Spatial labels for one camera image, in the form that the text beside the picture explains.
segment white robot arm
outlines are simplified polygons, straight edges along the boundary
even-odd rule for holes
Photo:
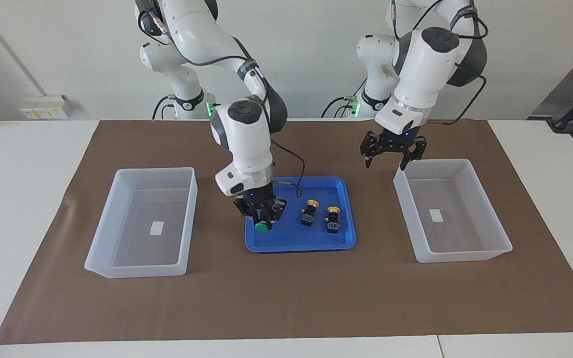
[[[200,87],[196,71],[182,66],[185,62],[175,47],[145,43],[141,47],[141,61],[147,68],[161,73],[169,80],[174,91],[177,118],[209,118],[207,104],[214,103],[215,97]]]
[[[215,0],[136,0],[136,9],[141,30],[158,42],[159,50],[175,48],[178,58],[168,50],[165,74],[171,81],[184,79],[178,83],[191,91],[188,97],[198,92],[200,84],[197,77],[190,79],[191,73],[185,77],[185,70],[177,70],[184,63],[229,68],[249,89],[251,95],[233,104],[205,106],[214,139],[233,156],[232,163],[216,174],[216,182],[225,195],[235,196],[237,208],[253,218],[259,231],[271,229],[287,204],[273,194],[270,151],[270,134],[280,131],[287,120],[282,98],[240,41],[218,26]]]
[[[450,21],[450,29],[413,29],[396,38],[397,13],[416,18],[421,7],[435,9]],[[487,28],[473,0],[390,0],[386,22],[395,36],[365,35],[357,46],[368,79],[353,110],[359,110],[359,116],[374,116],[384,127],[382,134],[369,132],[362,142],[366,166],[379,154],[401,152],[403,170],[409,161],[423,156],[426,141],[416,135],[437,103],[439,91],[446,84],[464,86],[485,68],[482,38]],[[479,25],[485,34],[480,34]]]

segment white table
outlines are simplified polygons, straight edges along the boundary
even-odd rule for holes
[[[0,324],[97,122],[0,122]],[[573,268],[573,140],[542,122],[492,129]],[[573,356],[573,333],[0,346],[0,357]]]

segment brown mat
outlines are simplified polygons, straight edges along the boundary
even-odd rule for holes
[[[357,244],[344,252],[253,254],[213,175],[230,156],[205,122],[102,122],[3,324],[0,344],[461,335],[573,331],[573,272],[489,125],[426,125],[427,158],[468,158],[514,245],[479,263],[419,264],[392,184],[399,156],[364,168],[371,122],[291,122],[275,139],[308,175],[348,184]],[[275,149],[277,175],[299,163]],[[106,279],[84,270],[120,168],[193,166],[185,276]]]

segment plastic storage box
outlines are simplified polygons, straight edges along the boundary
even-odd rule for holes
[[[467,159],[412,162],[394,182],[420,263],[482,261],[512,250]]]
[[[185,274],[197,194],[193,168],[118,170],[86,269],[107,278]]]

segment blue tray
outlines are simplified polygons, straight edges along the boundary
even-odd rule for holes
[[[275,178],[277,181],[296,183],[298,178]],[[296,252],[346,250],[355,245],[353,213],[348,202],[346,183],[340,177],[304,177],[300,184],[302,197],[295,197],[291,185],[273,186],[276,196],[286,200],[286,209],[280,221],[268,233],[259,233],[253,227],[253,220],[245,219],[245,245],[252,252]],[[315,212],[311,227],[302,225],[302,209],[310,199],[320,203]],[[339,213],[339,233],[326,231],[327,208],[337,206]]]

